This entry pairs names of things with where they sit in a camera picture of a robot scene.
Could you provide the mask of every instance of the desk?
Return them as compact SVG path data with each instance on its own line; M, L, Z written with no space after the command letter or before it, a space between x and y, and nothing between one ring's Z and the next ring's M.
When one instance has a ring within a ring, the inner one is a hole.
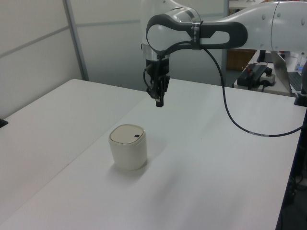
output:
M242 9L245 9L247 7L250 7L250 6L260 4L261 2L263 2L263 0L255 0L255 1L230 0L229 1L229 9L230 10L234 10L234 9L242 10Z
M146 95L71 80L6 118L9 124L0 129L0 224Z
M292 130L306 111L292 97L233 88L226 97L255 132ZM114 166L108 144L127 123L147 133L148 164L132 172ZM146 96L0 230L273 230L298 138L247 134L227 117L221 87L171 79L163 108Z
M257 58L259 57L259 53L260 53L260 51L257 50L257 52L255 53L253 58L249 61L249 64L257 62ZM298 54L291 52L291 55L289 57L285 58L288 72L295 71L295 65L297 63L297 57L298 57ZM275 74L273 63L268 63L268 67L271 68L272 69L272 73ZM252 88L252 91L261 92L262 87L263 86L261 85L258 88ZM237 80L234 83L234 88L247 90L247 87L238 85L237 84ZM285 86L279 80L279 78L277 76L275 77L275 84L273 86L268 86L268 87L264 88L263 92L273 93L273 94L283 95L283 96L293 96L292 94L290 94L288 92L288 90L285 88Z

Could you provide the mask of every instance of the white wall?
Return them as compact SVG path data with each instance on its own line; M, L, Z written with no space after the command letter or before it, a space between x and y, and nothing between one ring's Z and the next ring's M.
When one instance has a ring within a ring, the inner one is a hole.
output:
M90 81L146 90L142 80L141 0L68 0L76 25L79 48ZM227 0L178 0L197 9L202 20L223 18ZM222 64L222 50L213 51ZM171 55L171 78L220 84L217 69L203 51Z
M62 0L0 1L0 117L81 79Z

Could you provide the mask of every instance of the container lid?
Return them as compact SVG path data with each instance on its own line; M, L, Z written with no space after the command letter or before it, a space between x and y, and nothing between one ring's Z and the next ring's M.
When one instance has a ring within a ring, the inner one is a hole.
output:
M140 139L143 133L143 129L139 126L122 125L114 129L110 138L112 141L120 144L131 144Z

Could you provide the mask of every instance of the white cylindrical container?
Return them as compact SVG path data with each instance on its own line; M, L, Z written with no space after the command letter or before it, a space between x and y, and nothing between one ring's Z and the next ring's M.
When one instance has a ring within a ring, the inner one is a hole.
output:
M114 163L122 169L139 169L147 160L146 133L140 126L118 126L111 132L109 143Z

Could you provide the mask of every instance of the black cable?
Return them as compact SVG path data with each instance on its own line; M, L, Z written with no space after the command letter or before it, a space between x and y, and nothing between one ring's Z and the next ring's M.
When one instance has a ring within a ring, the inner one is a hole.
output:
M307 125L305 126L301 126L295 130L292 130L290 132L287 132L287 133L281 133L281 134L276 134L276 135L268 135L268 134L261 134L261 133L254 133L254 132L251 132L243 127L241 127L240 125L238 125L234 119L232 118L232 116L230 115L229 113L229 110L228 110L228 106L227 106L227 102L226 102L226 94L225 94L225 84L224 84L224 79L223 79L223 74L222 74L222 71L221 71L221 68L219 66L219 64L217 63L216 59L213 57L213 55L205 48L203 48L204 51L206 51L206 53L211 57L211 59L213 60L213 62L215 63L219 73L220 73L220 77L221 77L221 82L222 82L222 90L223 90L223 99L224 99L224 105L225 105L225 109L226 109L226 112L230 118L230 120L238 127L240 128L241 130L243 130L244 132L247 132L247 133L250 133L250 134L253 134L253 135L256 135L256 136L261 136L261 137L268 137L268 138L276 138L276 137L282 137L282 136L287 136L289 134L293 134L303 128L306 128Z
M267 86L266 86L265 83L264 83L261 92L264 91L264 88L265 88L265 87L267 87Z
M146 68L145 68L145 69L144 69L144 72L143 72L143 79L144 79L144 82L145 82L147 88L150 89L150 86L149 86L149 84L147 83L146 78L145 78L145 73L146 73L146 71L147 71L147 70L146 70Z
M304 179L303 173L301 173L301 177L302 177L302 178L300 179L300 181L296 183L296 186L298 186L298 185L303 181L303 179Z

